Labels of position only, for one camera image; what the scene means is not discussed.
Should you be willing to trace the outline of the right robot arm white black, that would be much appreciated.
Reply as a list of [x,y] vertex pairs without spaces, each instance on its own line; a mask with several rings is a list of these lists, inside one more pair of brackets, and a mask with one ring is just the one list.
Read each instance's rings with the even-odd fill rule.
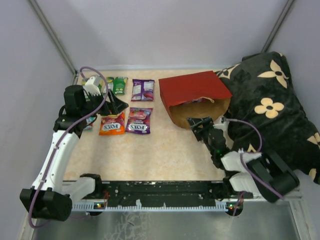
[[297,175],[275,151],[263,149],[260,133],[255,152],[228,148],[225,133],[228,124],[238,122],[237,119],[221,117],[218,123],[214,123],[211,117],[189,117],[187,122],[197,141],[205,144],[213,164],[226,173],[234,173],[223,185],[227,197],[235,198],[245,192],[275,203],[300,185]]

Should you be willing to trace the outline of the red brown paper bag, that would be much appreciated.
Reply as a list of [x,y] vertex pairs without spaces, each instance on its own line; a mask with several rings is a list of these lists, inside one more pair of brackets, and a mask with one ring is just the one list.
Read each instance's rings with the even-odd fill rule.
[[[183,129],[190,128],[187,118],[217,120],[227,112],[232,98],[232,93],[212,70],[160,78],[158,82],[160,98],[170,119]],[[185,104],[199,98],[206,101]]]

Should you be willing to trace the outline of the purple candy bag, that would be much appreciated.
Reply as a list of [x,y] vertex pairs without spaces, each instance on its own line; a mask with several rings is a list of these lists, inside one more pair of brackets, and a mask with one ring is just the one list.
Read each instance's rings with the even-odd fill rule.
[[132,102],[151,102],[154,100],[155,81],[153,79],[133,79],[132,83]]
[[153,108],[130,107],[125,131],[128,133],[148,135],[151,133],[151,114]]
[[206,100],[207,100],[206,98],[198,98],[198,99],[186,101],[185,104],[202,103],[202,102],[205,102]]

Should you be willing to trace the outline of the colourful candy bag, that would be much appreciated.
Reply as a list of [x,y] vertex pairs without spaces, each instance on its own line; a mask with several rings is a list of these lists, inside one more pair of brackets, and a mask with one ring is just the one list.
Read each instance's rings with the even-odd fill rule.
[[97,116],[93,117],[89,117],[86,119],[86,126],[83,129],[84,131],[91,131],[93,129],[93,124],[94,122],[97,120]]

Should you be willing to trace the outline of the orange candy bag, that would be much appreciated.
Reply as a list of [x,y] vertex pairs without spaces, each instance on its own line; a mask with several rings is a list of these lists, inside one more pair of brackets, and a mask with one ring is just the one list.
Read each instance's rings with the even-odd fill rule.
[[100,136],[115,136],[125,133],[125,112],[117,115],[102,116],[100,122]]

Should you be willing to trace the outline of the black floral pillow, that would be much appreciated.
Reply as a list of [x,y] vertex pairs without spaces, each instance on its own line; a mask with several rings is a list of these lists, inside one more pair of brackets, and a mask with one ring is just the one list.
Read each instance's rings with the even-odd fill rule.
[[286,57],[257,53],[216,74],[232,94],[225,113],[232,150],[273,150],[318,184],[320,133],[296,96]]

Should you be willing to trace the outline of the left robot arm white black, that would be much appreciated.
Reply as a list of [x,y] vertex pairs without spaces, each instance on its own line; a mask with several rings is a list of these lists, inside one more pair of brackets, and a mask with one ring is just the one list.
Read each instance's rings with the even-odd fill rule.
[[103,195],[104,186],[98,174],[82,174],[65,191],[63,177],[71,154],[87,126],[87,119],[97,115],[117,115],[129,106],[111,90],[103,95],[95,85],[68,86],[63,97],[64,105],[54,122],[47,157],[31,187],[22,189],[19,196],[32,228],[36,227],[33,219],[65,221],[77,202]]

